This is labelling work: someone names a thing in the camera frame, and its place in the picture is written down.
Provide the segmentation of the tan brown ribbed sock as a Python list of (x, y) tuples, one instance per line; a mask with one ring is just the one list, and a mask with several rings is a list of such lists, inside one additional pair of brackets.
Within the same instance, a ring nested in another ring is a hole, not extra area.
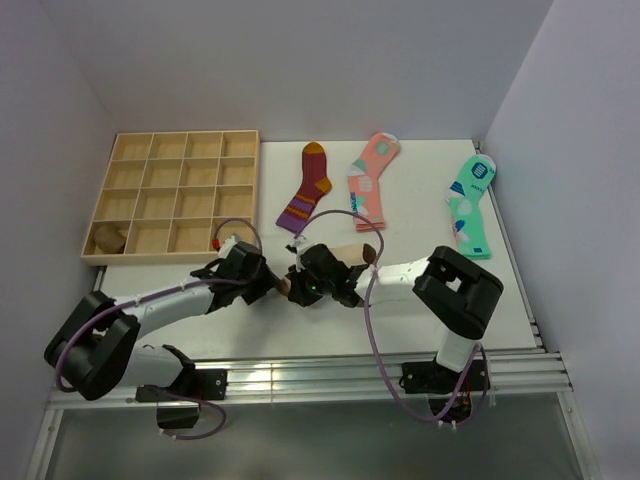
[(126, 237), (114, 225), (105, 224), (95, 230), (94, 243), (103, 254), (121, 254), (125, 249)]

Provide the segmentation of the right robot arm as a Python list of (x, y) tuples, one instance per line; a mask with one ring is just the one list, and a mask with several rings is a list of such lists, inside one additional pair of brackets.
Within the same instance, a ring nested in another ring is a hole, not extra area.
[(496, 276), (446, 246), (428, 257), (382, 267), (374, 264), (375, 251), (368, 245), (360, 259), (348, 263), (338, 249), (324, 244), (287, 249), (296, 255), (287, 273), (289, 301), (307, 307), (330, 297), (347, 308), (369, 308), (418, 300), (445, 326), (432, 368), (435, 383), (452, 390), (466, 379), (466, 364), (504, 291)]

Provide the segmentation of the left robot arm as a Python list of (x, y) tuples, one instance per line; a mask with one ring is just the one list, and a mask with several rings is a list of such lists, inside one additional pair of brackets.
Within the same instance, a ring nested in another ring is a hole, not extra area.
[(238, 241), (175, 286), (122, 299), (100, 290), (89, 293), (54, 335), (44, 358), (60, 390), (76, 391), (89, 401), (120, 384), (156, 387), (183, 399), (196, 386), (194, 361), (175, 346), (141, 346), (139, 340), (237, 298), (252, 304), (280, 283), (260, 250)]

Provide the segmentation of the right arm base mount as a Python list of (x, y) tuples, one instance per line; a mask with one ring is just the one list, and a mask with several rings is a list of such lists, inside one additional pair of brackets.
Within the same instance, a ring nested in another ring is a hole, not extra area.
[[(434, 360), (405, 362), (401, 365), (399, 386), (406, 394), (451, 394), (460, 374), (440, 366)], [(481, 360), (474, 360), (463, 381), (462, 391), (482, 392), (488, 379)]]

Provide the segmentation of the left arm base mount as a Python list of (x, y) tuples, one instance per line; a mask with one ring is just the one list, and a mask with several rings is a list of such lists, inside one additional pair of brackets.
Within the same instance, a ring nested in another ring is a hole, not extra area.
[[(225, 426), (227, 413), (216, 401), (225, 399), (227, 380), (226, 369), (194, 369), (181, 374), (169, 387), (138, 387), (135, 401), (156, 405), (156, 423), (163, 434), (178, 440), (203, 439)], [(206, 415), (217, 424), (209, 431), (195, 433)]]

